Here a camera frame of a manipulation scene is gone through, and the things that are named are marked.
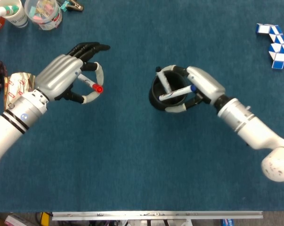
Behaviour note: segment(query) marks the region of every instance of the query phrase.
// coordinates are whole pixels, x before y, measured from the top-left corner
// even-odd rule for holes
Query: paper cup
[[[19,10],[11,16],[3,16],[16,27],[23,28],[28,25],[28,17],[24,12],[24,7],[20,0],[0,0],[0,6],[17,5]]]

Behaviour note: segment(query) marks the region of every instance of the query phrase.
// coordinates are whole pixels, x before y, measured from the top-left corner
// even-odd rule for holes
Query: clip
[[[70,4],[66,4],[66,8],[68,10],[75,10],[75,11],[79,11],[79,12],[82,12],[84,7],[83,5],[80,5],[76,0],[68,0]]]

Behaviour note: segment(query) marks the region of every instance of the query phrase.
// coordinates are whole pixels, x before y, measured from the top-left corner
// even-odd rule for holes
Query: metal bar
[[[53,220],[164,220],[164,219],[258,219],[262,211],[94,211],[53,212]]]

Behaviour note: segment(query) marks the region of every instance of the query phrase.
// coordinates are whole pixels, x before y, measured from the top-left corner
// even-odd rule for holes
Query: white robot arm
[[[262,161],[263,173],[271,180],[284,181],[284,139],[279,137],[248,108],[243,106],[238,99],[229,98],[225,95],[225,88],[212,76],[196,67],[181,68],[175,65],[163,69],[165,72],[175,72],[181,77],[187,77],[196,87],[191,88],[196,96],[194,99],[177,106],[161,104],[160,98],[178,97],[176,90],[160,97],[153,97],[155,93],[150,90],[149,99],[151,104],[168,112],[179,113],[204,101],[217,109],[218,117],[222,118],[250,147],[253,149],[271,149],[272,152]]]
[[[98,63],[88,61],[109,46],[98,42],[80,43],[67,55],[56,57],[35,79],[35,90],[24,93],[0,116],[0,159],[4,153],[47,111],[49,101],[65,98],[89,103],[102,92],[103,71]],[[82,71],[95,71],[97,84],[82,75]],[[95,92],[87,96],[71,91],[75,79],[85,82]]]

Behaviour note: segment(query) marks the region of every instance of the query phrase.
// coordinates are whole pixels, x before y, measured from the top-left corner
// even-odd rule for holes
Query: marker
[[[162,86],[164,87],[166,93],[171,93],[172,90],[171,90],[170,84],[169,84],[164,72],[162,71],[162,69],[160,67],[157,67],[155,69],[155,71],[156,71],[156,75],[157,75],[157,77],[159,77],[159,79],[162,83]]]
[[[19,10],[19,7],[16,5],[12,6],[1,6],[0,7],[0,16],[11,16]]]
[[[103,87],[100,86],[99,84],[96,84],[92,80],[90,80],[88,77],[84,76],[83,74],[80,74],[78,76],[78,79],[83,81],[85,84],[87,84],[89,87],[94,89],[97,93],[102,93],[103,92]]]
[[[181,95],[184,95],[184,94],[187,94],[187,93],[192,93],[192,92],[195,92],[195,91],[196,91],[196,87],[194,85],[190,85],[190,86],[186,86],[186,87],[181,88],[181,89],[177,89],[173,92],[160,95],[159,100],[160,101],[168,100],[168,99],[178,97],[178,96],[181,96]]]

